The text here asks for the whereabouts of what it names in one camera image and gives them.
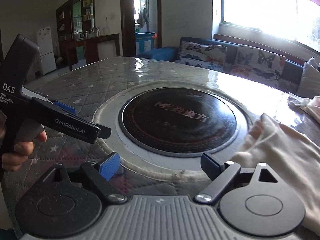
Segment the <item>person's left hand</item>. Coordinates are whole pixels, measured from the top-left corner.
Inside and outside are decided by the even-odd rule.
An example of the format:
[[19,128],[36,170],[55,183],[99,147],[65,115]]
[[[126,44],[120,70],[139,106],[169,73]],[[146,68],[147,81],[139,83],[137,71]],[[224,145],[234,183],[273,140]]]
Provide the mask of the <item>person's left hand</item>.
[[42,129],[41,133],[37,133],[36,137],[33,137],[29,141],[15,141],[14,145],[11,144],[13,150],[4,152],[1,156],[1,167],[5,172],[15,172],[20,169],[23,163],[25,163],[29,156],[33,153],[35,148],[34,139],[40,142],[47,141],[47,134]]

